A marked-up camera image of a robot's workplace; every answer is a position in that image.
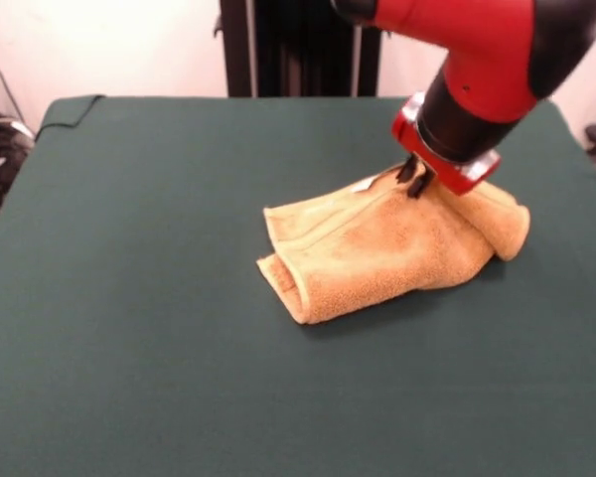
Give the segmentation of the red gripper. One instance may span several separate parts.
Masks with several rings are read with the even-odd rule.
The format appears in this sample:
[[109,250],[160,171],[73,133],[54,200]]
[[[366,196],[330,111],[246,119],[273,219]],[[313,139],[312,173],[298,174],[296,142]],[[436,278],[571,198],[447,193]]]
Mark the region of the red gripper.
[[422,140],[417,128],[420,105],[404,105],[392,126],[392,134],[409,153],[396,175],[400,184],[411,182],[407,196],[419,199],[428,186],[437,180],[451,193],[462,196],[492,175],[501,164],[501,156],[491,150],[467,162],[451,163],[433,152]]

